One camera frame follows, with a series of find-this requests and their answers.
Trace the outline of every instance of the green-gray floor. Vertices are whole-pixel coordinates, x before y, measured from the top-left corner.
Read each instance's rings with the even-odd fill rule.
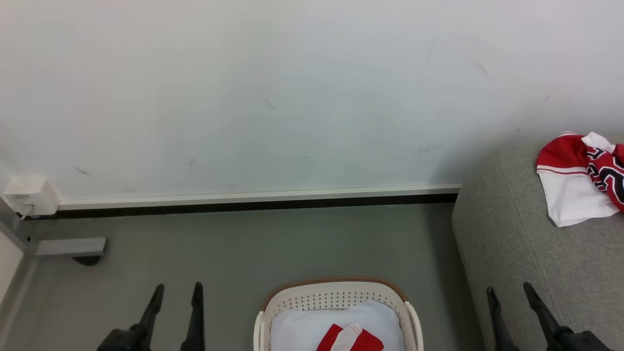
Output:
[[[152,350],[179,350],[195,281],[205,296],[207,350],[251,350],[261,303],[286,282],[378,275],[420,317],[427,350],[483,350],[451,228],[452,204],[336,207],[40,221],[36,235],[107,236],[94,267],[41,261],[6,350],[95,350],[138,322],[165,284]]]

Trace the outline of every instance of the white fabric in basket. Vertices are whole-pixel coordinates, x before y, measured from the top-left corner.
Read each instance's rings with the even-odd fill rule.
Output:
[[[332,324],[357,323],[384,344],[384,351],[404,351],[396,313],[388,306],[366,301],[346,310],[286,310],[271,324],[271,351],[316,351]]]

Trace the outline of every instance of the black caster wheel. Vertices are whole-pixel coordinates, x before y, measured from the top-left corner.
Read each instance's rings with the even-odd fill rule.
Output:
[[[81,265],[87,265],[87,266],[91,266],[91,265],[96,265],[98,262],[100,262],[100,259],[102,258],[102,256],[85,256],[85,257],[72,257],[76,262],[80,263]]]

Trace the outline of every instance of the white power cable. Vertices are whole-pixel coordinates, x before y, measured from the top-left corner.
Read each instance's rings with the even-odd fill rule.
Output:
[[[28,217],[29,214],[31,214],[32,210],[35,208],[35,205],[28,205],[26,206],[26,211],[24,212],[24,215],[22,215],[22,220],[24,220],[26,217]]]

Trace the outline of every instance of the basket handle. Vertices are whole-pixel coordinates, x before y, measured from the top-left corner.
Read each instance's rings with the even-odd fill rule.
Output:
[[[418,351],[423,351],[424,345],[422,341],[421,320],[418,319],[418,314],[416,314],[416,310],[414,310],[414,307],[409,303],[409,301],[405,301],[405,306],[407,306],[409,316],[412,317],[412,322],[414,322],[414,328],[416,329],[416,349]]]
[[[260,325],[262,322],[263,314],[264,312],[260,311],[260,313],[256,317],[256,323],[253,326],[253,351],[260,351],[262,349],[262,345],[260,345],[260,333],[262,333],[262,331],[260,330]]]

